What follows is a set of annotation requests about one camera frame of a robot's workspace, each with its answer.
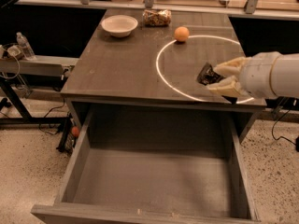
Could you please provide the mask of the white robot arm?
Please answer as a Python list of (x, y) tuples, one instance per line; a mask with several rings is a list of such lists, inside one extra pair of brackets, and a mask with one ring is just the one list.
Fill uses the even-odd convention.
[(299, 54), (260, 52), (217, 64), (214, 71), (223, 80), (206, 87), (228, 97), (276, 99), (299, 97)]

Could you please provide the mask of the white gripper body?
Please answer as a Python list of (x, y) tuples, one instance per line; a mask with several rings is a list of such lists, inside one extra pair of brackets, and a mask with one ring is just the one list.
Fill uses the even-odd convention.
[(271, 87), (271, 71), (280, 56), (277, 51), (261, 52), (250, 57), (241, 68), (241, 88), (254, 98), (277, 98)]

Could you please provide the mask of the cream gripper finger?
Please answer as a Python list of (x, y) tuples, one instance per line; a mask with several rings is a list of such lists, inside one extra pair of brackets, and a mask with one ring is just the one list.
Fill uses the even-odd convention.
[(249, 94), (242, 88), (236, 76), (227, 77), (220, 82), (209, 84), (206, 88), (214, 94), (227, 97), (243, 97)]
[(223, 76), (238, 76), (241, 68), (250, 60), (250, 57), (237, 57), (230, 61), (219, 63), (214, 67), (214, 71)]

